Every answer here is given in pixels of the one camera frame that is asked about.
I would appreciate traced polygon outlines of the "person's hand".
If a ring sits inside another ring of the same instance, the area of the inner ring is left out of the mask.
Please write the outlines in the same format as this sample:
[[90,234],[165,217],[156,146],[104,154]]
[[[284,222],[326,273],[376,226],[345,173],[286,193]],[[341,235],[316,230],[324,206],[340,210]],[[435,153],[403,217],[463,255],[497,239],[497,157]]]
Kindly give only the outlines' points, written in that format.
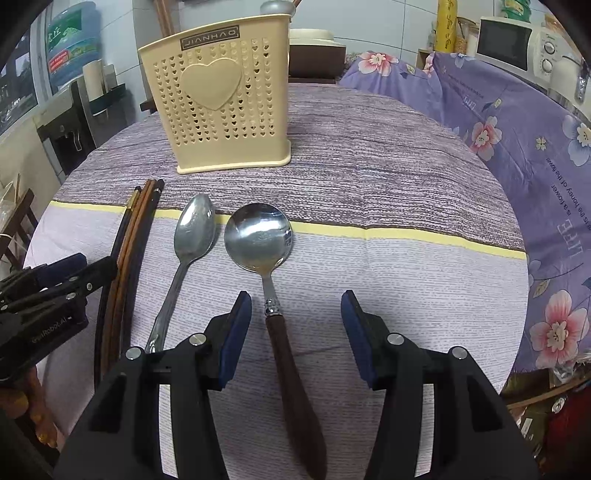
[[27,415],[33,422],[39,442],[47,447],[57,448],[57,429],[53,415],[46,405],[35,366],[15,383],[1,385],[1,410],[9,419]]

